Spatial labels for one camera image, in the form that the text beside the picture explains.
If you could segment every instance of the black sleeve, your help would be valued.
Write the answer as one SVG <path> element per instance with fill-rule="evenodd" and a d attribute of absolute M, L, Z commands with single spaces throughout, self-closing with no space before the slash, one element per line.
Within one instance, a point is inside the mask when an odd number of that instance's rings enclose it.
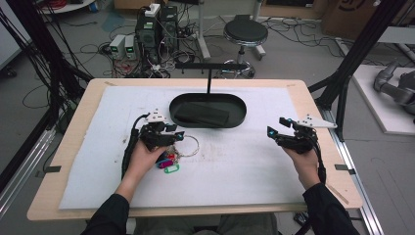
<path fill-rule="evenodd" d="M 303 196 L 315 234 L 359 234 L 348 212 L 324 184 L 312 186 Z"/>
<path fill-rule="evenodd" d="M 112 194 L 94 213 L 81 235 L 125 235 L 129 204 L 119 194 Z"/>

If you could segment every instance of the human hand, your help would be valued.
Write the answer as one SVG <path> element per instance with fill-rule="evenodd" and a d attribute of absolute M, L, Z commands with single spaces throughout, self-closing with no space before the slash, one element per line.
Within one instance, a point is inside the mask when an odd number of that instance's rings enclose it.
<path fill-rule="evenodd" d="M 139 140 L 131 154 L 127 172 L 115 192 L 131 203 L 138 183 L 166 149 L 166 147 L 159 147 L 150 152 L 146 145 Z"/>
<path fill-rule="evenodd" d="M 299 174 L 299 180 L 305 190 L 320 183 L 317 173 L 318 159 L 315 151 L 310 150 L 306 153 L 298 154 L 295 150 L 287 148 L 283 148 L 283 150 L 293 160 L 294 167 Z"/>
<path fill-rule="evenodd" d="M 145 174 L 153 167 L 156 160 L 166 149 L 167 147 L 156 147 L 155 150 L 150 151 L 143 141 L 139 140 L 131 154 L 127 171 Z"/>

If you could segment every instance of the colorful keychain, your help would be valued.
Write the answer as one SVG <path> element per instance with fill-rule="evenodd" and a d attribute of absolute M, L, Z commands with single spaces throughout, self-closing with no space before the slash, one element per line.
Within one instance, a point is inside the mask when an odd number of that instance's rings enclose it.
<path fill-rule="evenodd" d="M 196 150 L 191 153 L 190 155 L 184 155 L 177 151 L 176 147 L 174 145 L 170 145 L 167 150 L 162 153 L 161 157 L 162 159 L 158 162 L 156 162 L 157 168 L 163 169 L 164 173 L 173 173 L 180 169 L 179 160 L 182 157 L 192 157 L 195 156 L 199 152 L 199 141 L 193 136 L 185 135 L 185 137 L 189 137 L 191 139 L 194 139 L 197 143 Z"/>

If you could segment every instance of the stool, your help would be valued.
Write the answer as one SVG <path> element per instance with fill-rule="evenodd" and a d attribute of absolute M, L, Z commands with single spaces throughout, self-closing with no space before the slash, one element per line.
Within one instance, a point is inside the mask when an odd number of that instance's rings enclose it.
<path fill-rule="evenodd" d="M 226 75 L 231 74 L 233 78 L 238 76 L 254 78 L 255 68 L 250 63 L 244 61 L 245 47 L 255 47 L 264 43 L 268 36 L 266 27 L 250 19 L 235 19 L 226 24 L 223 34 L 229 41 L 241 45 L 237 60 L 229 60 L 225 64 L 244 64 L 247 65 L 247 68 L 245 70 L 221 70 L 222 77 L 229 78 Z"/>

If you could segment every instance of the white paper sheet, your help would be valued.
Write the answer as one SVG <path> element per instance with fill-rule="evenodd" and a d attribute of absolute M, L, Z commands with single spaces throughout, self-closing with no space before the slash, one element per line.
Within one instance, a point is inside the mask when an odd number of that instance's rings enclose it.
<path fill-rule="evenodd" d="M 121 162 L 130 129 L 139 116 L 158 108 L 169 117 L 172 99 L 206 92 L 189 87 L 108 87 L 74 160 L 60 209 L 96 209 L 120 182 Z M 279 117 L 298 119 L 285 88 L 214 88 L 240 97 L 245 121 L 229 129 L 184 128 L 196 137 L 200 151 L 180 160 L 180 169 L 165 174 L 154 167 L 137 188 L 132 208 L 251 205 L 303 202 L 303 188 L 291 159 L 267 137 L 267 125 L 284 134 L 293 130 Z M 145 122 L 140 120 L 141 127 Z M 191 153 L 194 140 L 177 143 Z"/>

